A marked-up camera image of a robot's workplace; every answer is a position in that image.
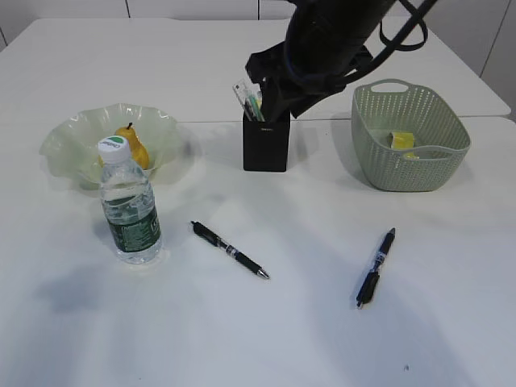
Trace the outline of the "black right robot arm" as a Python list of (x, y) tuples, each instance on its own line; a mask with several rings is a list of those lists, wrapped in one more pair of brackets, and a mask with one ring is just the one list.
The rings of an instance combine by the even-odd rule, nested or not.
[(262, 94), (261, 113), (298, 117), (345, 88), (369, 36), (393, 1), (295, 1), (285, 38), (249, 56), (246, 72)]

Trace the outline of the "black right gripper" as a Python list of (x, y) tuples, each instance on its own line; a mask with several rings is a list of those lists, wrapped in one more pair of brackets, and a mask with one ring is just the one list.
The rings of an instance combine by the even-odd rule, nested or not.
[(345, 77), (370, 64), (371, 53), (361, 42), (281, 42), (251, 54), (246, 71), (260, 86), (264, 119), (277, 121), (286, 111), (296, 118), (341, 93)]

